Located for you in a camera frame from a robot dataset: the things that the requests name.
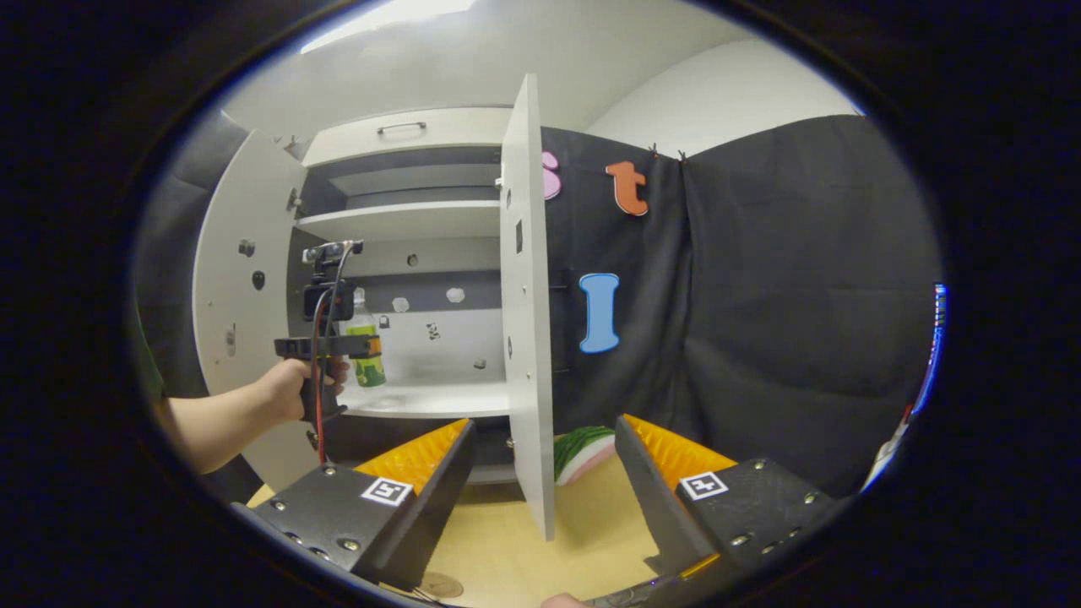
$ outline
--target ceiling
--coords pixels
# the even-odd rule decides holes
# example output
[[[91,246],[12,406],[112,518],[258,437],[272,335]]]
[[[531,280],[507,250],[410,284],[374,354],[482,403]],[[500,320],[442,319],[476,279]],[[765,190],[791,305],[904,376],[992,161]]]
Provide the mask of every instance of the ceiling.
[[[534,72],[542,123],[585,131],[672,65],[749,38],[680,0],[477,0],[463,13],[293,50],[239,83],[224,109],[245,128],[303,141],[378,114],[509,105]]]

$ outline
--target blue letter i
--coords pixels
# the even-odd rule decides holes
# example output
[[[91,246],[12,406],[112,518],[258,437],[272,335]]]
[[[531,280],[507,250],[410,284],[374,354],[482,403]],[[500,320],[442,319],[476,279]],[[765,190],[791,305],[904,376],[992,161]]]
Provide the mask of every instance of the blue letter i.
[[[613,328],[613,310],[619,277],[609,273],[584,275],[578,287],[586,292],[586,339],[579,345],[582,352],[593,354],[615,348],[619,336]]]

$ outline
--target white wall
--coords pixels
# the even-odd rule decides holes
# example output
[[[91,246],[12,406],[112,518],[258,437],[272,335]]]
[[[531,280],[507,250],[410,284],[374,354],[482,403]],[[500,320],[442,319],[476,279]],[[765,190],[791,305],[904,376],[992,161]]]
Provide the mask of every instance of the white wall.
[[[828,81],[764,40],[721,44],[676,64],[614,104],[586,132],[689,156],[782,124],[857,114]]]

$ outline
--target cabinet shelf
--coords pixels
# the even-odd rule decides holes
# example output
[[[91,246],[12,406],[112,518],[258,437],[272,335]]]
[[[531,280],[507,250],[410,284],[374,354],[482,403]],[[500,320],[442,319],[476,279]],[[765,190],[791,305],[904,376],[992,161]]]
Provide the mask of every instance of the cabinet shelf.
[[[484,418],[508,413],[505,382],[436,384],[388,382],[378,397],[357,384],[346,384],[338,404],[343,415],[371,418]]]
[[[410,202],[324,213],[296,227],[328,241],[369,242],[452,238],[498,238],[499,201]]]

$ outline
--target drawer handle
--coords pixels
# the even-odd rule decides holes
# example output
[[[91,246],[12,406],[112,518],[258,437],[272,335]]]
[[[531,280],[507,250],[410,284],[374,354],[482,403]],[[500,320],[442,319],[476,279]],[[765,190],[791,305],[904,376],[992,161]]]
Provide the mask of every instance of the drawer handle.
[[[378,129],[375,130],[375,132],[378,133],[379,135],[382,135],[383,132],[386,131],[387,129],[393,129],[395,127],[410,127],[412,124],[416,124],[421,129],[427,129],[428,128],[428,123],[427,122],[424,122],[422,120],[417,120],[416,122],[402,122],[402,123],[399,123],[399,124],[387,124],[386,127],[379,127]]]

